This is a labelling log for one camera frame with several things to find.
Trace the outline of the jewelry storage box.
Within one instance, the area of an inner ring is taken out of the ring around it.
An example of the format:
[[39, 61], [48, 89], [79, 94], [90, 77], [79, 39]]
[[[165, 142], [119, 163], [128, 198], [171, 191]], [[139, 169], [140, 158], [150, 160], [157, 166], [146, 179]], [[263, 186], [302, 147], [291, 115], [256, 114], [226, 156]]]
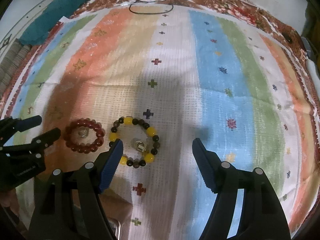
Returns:
[[118, 239], [129, 239], [133, 205], [117, 194], [101, 194], [99, 198], [107, 219], [118, 226]]

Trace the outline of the striped beige cushion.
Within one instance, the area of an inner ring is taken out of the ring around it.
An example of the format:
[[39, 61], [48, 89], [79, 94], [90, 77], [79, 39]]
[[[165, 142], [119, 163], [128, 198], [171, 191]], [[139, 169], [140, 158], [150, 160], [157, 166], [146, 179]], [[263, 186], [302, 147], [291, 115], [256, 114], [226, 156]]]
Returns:
[[31, 45], [22, 45], [19, 40], [16, 39], [7, 53], [4, 55], [4, 58], [1, 61], [1, 96], [3, 96], [5, 90], [9, 86], [9, 83], [12, 81], [15, 73], [17, 72], [21, 62], [25, 59], [31, 48]]

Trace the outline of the teal cloth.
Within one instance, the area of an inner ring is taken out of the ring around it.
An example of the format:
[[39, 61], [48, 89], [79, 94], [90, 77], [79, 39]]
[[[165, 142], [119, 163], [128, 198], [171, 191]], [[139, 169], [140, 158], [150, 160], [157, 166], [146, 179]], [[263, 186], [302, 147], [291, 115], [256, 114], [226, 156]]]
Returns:
[[22, 45], [43, 44], [52, 28], [62, 18], [69, 18], [87, 0], [53, 0], [23, 32], [19, 38]]

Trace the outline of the colourful striped blanket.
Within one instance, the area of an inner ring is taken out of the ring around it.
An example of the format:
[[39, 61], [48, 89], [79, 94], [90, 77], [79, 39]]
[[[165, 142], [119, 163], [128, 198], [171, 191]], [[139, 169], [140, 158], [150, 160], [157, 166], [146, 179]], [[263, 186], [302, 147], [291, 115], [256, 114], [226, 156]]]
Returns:
[[241, 0], [87, 0], [32, 46], [1, 96], [1, 120], [41, 116], [4, 146], [51, 129], [45, 171], [1, 192], [1, 239], [30, 239], [55, 169], [117, 140], [109, 188], [133, 205], [129, 239], [201, 239], [217, 195], [193, 140], [239, 170], [261, 168], [290, 239], [319, 210], [319, 96], [300, 36]]

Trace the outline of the white pillow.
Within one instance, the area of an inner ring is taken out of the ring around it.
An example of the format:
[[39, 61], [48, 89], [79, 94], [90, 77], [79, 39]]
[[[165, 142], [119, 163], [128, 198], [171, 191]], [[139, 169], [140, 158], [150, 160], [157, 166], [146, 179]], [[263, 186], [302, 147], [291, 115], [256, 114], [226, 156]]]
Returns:
[[313, 80], [313, 82], [319, 81], [319, 71], [316, 64], [311, 60], [307, 59], [307, 69]]

